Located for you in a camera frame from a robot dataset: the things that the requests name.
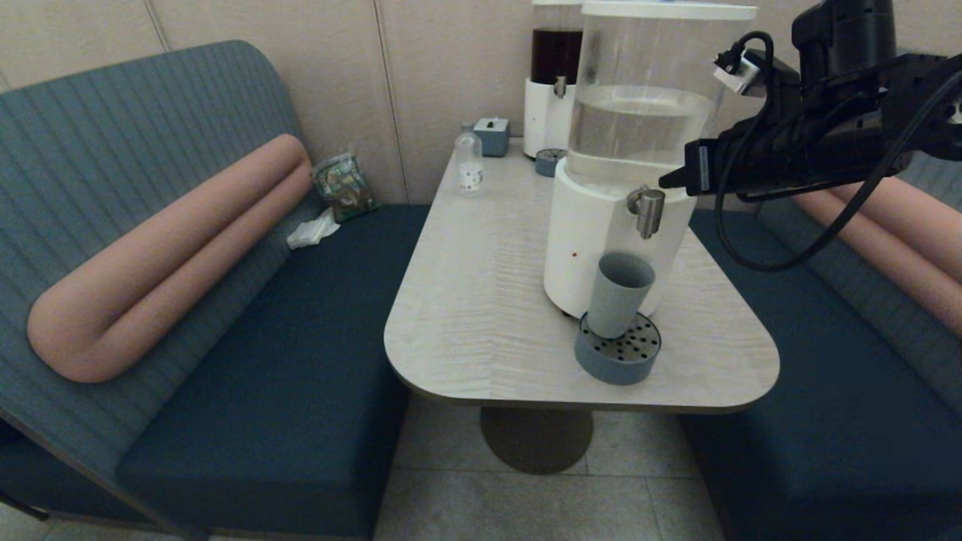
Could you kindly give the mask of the round grey table pedestal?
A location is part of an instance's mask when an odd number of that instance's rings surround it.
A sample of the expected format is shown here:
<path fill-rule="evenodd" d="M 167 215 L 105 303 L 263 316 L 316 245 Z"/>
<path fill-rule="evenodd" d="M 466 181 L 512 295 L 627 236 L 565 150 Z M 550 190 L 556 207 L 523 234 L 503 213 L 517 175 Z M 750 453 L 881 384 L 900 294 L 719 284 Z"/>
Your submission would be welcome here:
<path fill-rule="evenodd" d="M 483 407 L 479 422 L 489 449 L 529 475 L 556 475 L 586 455 L 594 433 L 590 411 Z"/>

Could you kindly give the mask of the patterned snack bag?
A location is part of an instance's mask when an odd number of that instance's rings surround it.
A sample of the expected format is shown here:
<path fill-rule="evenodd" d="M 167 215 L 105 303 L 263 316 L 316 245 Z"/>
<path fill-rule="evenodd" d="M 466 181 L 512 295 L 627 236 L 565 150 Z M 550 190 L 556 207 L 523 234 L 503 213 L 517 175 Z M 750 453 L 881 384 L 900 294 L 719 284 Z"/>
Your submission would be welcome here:
<path fill-rule="evenodd" d="M 352 150 L 314 165 L 310 178 L 338 225 L 380 208 Z"/>

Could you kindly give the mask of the large blue round drip tray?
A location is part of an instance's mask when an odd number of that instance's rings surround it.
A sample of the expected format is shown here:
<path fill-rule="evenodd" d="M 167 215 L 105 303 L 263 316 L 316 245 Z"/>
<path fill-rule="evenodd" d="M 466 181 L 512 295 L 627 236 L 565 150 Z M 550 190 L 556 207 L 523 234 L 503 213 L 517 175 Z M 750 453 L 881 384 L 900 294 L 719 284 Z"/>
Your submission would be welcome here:
<path fill-rule="evenodd" d="M 621 336 L 604 338 L 579 320 L 574 356 L 595 379 L 610 385 L 634 385 L 646 379 L 662 350 L 662 336 L 648 316 L 636 313 Z"/>

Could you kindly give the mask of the teal upholstered booth sofa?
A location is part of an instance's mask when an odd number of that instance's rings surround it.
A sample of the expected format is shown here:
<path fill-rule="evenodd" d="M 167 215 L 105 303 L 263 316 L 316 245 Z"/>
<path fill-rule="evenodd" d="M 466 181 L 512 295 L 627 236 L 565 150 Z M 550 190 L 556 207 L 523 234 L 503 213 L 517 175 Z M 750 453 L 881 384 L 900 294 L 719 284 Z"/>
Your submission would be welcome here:
<path fill-rule="evenodd" d="M 306 198 L 151 350 L 73 382 L 32 349 L 52 285 L 282 134 L 281 77 L 224 41 L 0 95 L 0 492 L 57 514 L 370 539 L 409 392 L 384 330 L 429 209 L 387 205 L 316 246 Z"/>
<path fill-rule="evenodd" d="M 937 196 L 913 167 L 900 177 Z M 769 330 L 779 380 L 745 410 L 682 425 L 735 541 L 962 541 L 962 339 L 841 240 L 756 273 L 700 242 Z"/>

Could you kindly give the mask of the pink tubular bolster cushion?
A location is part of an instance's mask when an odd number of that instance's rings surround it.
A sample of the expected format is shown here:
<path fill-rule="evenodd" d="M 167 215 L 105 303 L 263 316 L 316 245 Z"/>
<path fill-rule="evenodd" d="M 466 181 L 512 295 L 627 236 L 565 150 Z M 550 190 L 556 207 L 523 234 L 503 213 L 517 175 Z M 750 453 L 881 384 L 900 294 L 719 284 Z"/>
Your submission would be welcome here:
<path fill-rule="evenodd" d="M 33 304 L 29 343 L 73 382 L 138 362 L 299 205 L 310 158 L 279 134 L 76 267 Z"/>
<path fill-rule="evenodd" d="M 890 176 L 838 237 L 962 339 L 962 213 Z"/>

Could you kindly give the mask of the clear water dispenser white base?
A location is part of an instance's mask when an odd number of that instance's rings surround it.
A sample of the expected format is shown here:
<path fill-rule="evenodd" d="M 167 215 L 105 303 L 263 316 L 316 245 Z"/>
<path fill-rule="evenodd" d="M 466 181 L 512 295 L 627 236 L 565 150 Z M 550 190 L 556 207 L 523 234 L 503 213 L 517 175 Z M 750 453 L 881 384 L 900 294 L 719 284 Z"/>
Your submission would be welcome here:
<path fill-rule="evenodd" d="M 725 84 L 715 55 L 756 20 L 752 5 L 707 0 L 584 0 L 583 37 L 567 157 L 553 182 L 544 291 L 564 313 L 588 310 L 601 256 L 638 254 L 656 281 L 640 312 L 652 315 L 669 283 L 697 199 L 661 189 L 684 147 L 717 134 Z M 666 195 L 658 233 L 643 240 L 626 208 L 645 185 Z"/>

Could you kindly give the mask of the blue-grey tissue box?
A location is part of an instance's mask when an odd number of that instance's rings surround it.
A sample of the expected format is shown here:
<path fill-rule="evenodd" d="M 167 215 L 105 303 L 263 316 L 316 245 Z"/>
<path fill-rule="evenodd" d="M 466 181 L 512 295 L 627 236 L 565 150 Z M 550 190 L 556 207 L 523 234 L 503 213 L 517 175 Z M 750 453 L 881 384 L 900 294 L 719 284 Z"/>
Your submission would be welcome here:
<path fill-rule="evenodd" d="M 482 144 L 482 156 L 502 158 L 510 147 L 510 121 L 500 117 L 484 117 L 474 124 L 473 133 Z"/>

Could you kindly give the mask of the steel water dispenser tap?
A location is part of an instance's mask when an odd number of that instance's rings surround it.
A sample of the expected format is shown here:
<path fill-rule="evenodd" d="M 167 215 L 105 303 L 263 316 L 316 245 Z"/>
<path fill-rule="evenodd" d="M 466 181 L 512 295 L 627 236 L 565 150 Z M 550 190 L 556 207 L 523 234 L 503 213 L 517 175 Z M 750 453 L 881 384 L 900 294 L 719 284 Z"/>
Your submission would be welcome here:
<path fill-rule="evenodd" d="M 636 230 L 643 240 L 654 237 L 661 226 L 666 195 L 660 189 L 645 185 L 630 192 L 626 208 L 636 219 Z"/>

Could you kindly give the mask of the grey plastic cup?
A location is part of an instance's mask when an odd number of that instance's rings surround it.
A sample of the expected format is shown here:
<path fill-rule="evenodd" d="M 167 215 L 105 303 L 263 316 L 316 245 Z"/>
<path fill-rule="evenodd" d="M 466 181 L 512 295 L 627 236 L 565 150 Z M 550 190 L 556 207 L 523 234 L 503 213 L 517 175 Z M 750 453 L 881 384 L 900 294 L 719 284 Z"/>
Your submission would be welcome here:
<path fill-rule="evenodd" d="M 605 339 L 625 334 L 655 278 L 654 268 L 636 253 L 611 251 L 601 256 L 586 312 L 590 332 Z"/>

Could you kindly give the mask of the clear plastic bottle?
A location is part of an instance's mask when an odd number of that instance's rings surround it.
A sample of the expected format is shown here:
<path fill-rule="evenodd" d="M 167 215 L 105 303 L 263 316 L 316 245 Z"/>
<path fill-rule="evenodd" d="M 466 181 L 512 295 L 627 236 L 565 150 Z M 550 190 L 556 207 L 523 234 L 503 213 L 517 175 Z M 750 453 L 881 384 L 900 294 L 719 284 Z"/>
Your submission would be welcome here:
<path fill-rule="evenodd" d="M 454 154 L 460 194 L 477 195 L 484 177 L 483 143 L 474 133 L 473 123 L 461 124 L 461 133 L 455 138 Z"/>

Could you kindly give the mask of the crumpled white tissue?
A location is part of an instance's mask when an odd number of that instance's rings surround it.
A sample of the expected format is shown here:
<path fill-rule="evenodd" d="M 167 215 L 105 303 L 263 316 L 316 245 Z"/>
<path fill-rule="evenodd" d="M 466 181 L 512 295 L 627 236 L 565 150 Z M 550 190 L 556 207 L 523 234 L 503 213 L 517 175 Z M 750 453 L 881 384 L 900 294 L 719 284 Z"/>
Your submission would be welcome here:
<path fill-rule="evenodd" d="M 302 222 L 288 237 L 286 244 L 290 250 L 306 249 L 306 247 L 316 246 L 326 237 L 330 237 L 340 229 L 339 223 L 334 219 L 332 208 L 323 210 L 319 216 L 309 222 Z"/>

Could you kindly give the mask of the dark beverage dispenser white base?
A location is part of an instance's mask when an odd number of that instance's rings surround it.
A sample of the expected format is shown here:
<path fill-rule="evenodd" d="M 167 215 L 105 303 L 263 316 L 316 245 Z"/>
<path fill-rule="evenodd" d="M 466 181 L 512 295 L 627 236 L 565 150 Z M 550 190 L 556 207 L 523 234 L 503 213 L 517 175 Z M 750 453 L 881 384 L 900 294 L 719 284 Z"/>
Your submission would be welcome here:
<path fill-rule="evenodd" d="M 577 91 L 583 37 L 583 0 L 531 0 L 534 23 L 531 64 L 525 80 L 525 155 L 547 148 L 566 150 Z M 563 100 L 553 93 L 555 78 L 567 76 Z"/>

